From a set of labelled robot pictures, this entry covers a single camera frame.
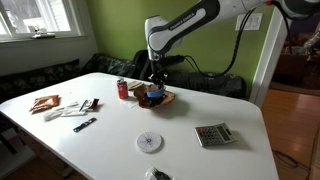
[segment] white table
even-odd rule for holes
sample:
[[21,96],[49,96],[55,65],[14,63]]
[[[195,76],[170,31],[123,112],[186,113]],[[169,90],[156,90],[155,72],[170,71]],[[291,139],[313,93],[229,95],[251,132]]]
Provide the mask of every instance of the white table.
[[[151,166],[179,180],[278,179],[263,117],[255,105],[168,86],[176,94],[168,106],[129,108],[118,98],[117,79],[102,73],[85,75],[6,101],[0,111],[89,179],[142,180]],[[60,95],[61,104],[94,97],[102,105],[86,116],[50,122],[42,120],[45,112],[30,114],[35,98],[54,94]],[[91,117],[98,120],[73,132]],[[201,147],[194,127],[223,122],[238,141]],[[136,145],[139,135],[148,131],[164,140],[153,154],[141,152]]]

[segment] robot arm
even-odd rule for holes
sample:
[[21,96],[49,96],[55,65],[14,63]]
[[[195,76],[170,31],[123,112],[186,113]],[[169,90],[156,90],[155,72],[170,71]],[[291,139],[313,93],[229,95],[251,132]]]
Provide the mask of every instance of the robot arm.
[[206,24],[244,14],[270,2],[279,4],[290,17],[306,17],[320,7],[320,0],[201,0],[171,22],[160,16],[148,18],[145,35],[153,69],[151,80],[162,87],[163,77],[155,77],[159,76],[156,75],[155,61],[165,58],[168,51],[179,46],[184,36]]

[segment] compact disc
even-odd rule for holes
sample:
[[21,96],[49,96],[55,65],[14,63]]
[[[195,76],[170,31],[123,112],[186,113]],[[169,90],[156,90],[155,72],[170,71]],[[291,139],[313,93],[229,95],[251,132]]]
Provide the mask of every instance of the compact disc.
[[145,132],[141,134],[137,140],[137,145],[141,151],[150,153],[159,149],[162,138],[159,134],[153,132]]

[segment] wooden bowl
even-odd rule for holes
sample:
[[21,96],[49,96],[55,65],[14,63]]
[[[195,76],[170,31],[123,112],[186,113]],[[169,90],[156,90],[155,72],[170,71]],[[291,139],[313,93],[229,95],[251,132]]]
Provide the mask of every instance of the wooden bowl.
[[175,98],[174,93],[172,93],[170,91],[165,91],[164,97],[161,97],[161,99],[159,99],[159,98],[158,99],[150,99],[147,97],[147,86],[146,85],[142,85],[142,86],[136,88],[133,92],[133,95],[138,99],[139,106],[142,108],[146,108],[146,109],[155,109],[155,108],[165,106],[165,105],[171,103]]

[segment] soda can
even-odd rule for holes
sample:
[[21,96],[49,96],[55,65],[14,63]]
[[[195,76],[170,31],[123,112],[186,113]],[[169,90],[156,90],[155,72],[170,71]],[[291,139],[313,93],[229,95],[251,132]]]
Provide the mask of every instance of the soda can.
[[121,78],[117,81],[118,87],[118,94],[120,99],[127,99],[128,98],[128,86],[127,82]]

